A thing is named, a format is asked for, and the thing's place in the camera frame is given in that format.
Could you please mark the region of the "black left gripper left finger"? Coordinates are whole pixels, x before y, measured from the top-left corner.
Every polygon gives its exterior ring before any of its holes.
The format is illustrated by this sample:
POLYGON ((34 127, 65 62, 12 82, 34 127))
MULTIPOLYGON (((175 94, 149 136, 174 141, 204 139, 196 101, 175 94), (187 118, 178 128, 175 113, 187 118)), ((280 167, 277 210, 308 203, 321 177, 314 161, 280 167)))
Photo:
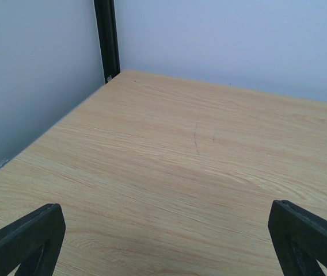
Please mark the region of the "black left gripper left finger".
POLYGON ((0 275, 52 275, 65 231, 59 204, 46 204, 0 229, 0 275))

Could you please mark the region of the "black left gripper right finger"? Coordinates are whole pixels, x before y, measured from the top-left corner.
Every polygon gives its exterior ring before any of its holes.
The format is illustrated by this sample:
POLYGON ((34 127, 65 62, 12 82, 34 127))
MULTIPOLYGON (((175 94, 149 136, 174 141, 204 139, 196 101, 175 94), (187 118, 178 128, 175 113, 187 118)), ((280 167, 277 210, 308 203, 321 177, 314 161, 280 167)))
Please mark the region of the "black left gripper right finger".
POLYGON ((287 200, 274 200, 268 229, 284 275, 324 275, 327 220, 287 200))

